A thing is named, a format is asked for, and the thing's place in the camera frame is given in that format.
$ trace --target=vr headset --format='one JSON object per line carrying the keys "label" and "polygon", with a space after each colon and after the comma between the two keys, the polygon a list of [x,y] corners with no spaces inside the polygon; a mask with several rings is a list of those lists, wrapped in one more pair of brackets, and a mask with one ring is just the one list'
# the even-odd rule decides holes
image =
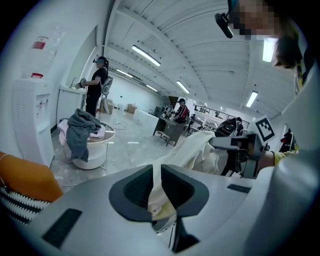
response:
{"label": "vr headset", "polygon": [[223,33],[225,34],[225,36],[227,38],[232,38],[234,36],[234,34],[232,33],[228,23],[228,14],[230,13],[230,10],[236,5],[236,3],[238,2],[238,0],[227,0],[228,2],[228,8],[229,11],[227,12],[227,14],[225,13],[217,13],[214,17],[215,17],[215,22],[218,24],[218,26],[220,27],[220,29],[223,31]]}

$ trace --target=fluorescent light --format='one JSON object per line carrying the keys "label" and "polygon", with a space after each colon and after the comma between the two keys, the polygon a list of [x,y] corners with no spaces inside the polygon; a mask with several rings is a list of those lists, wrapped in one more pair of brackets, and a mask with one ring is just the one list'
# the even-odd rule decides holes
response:
{"label": "fluorescent light", "polygon": [[122,74],[124,74],[124,75],[126,75],[126,76],[128,76],[128,77],[130,77],[130,78],[133,78],[132,75],[130,75],[130,74],[126,73],[126,72],[123,72],[123,71],[120,70],[120,69],[116,69],[115,71],[118,71],[118,72],[120,72],[120,73],[122,73]]}
{"label": "fluorescent light", "polygon": [[246,104],[246,107],[250,108],[252,103],[254,103],[257,96],[258,96],[258,92],[252,91],[250,99],[248,100],[248,103]]}
{"label": "fluorescent light", "polygon": [[147,84],[146,84],[146,87],[149,87],[151,90],[154,90],[155,92],[157,92],[157,90],[154,89],[154,88],[152,88],[150,85],[147,85]]}
{"label": "fluorescent light", "polygon": [[190,93],[190,91],[188,91],[180,81],[176,81],[176,83],[182,88],[182,90],[185,91],[186,94]]}
{"label": "fluorescent light", "polygon": [[136,51],[138,54],[141,54],[143,57],[145,57],[146,59],[148,59],[149,61],[151,61],[154,65],[156,65],[157,67],[159,67],[161,65],[161,63],[159,61],[157,61],[154,57],[152,57],[150,54],[146,53],[144,50],[140,49],[138,46],[133,45],[132,50]]}
{"label": "fluorescent light", "polygon": [[275,42],[274,41],[263,41],[263,55],[262,55],[262,60],[265,62],[271,62],[272,57],[274,55],[274,50],[275,50]]}

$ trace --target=cardboard box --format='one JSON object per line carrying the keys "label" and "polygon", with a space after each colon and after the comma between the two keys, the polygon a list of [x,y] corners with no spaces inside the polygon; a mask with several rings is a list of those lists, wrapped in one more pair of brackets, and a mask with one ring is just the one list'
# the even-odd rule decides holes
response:
{"label": "cardboard box", "polygon": [[137,109],[137,107],[135,105],[128,104],[128,107],[126,108],[126,111],[128,113],[134,114],[136,109]]}
{"label": "cardboard box", "polygon": [[108,101],[107,100],[107,105],[108,105],[108,110],[109,110],[109,114],[111,115],[112,114],[112,111],[114,110],[114,103],[111,101]]}

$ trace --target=gray towel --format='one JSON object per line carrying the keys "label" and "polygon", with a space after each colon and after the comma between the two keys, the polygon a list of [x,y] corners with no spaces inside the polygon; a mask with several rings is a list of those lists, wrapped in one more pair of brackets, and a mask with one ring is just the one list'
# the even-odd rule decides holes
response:
{"label": "gray towel", "polygon": [[88,112],[77,108],[68,120],[66,143],[71,150],[71,158],[79,158],[88,162],[89,151],[87,141],[91,133],[97,133],[101,128],[100,121]]}

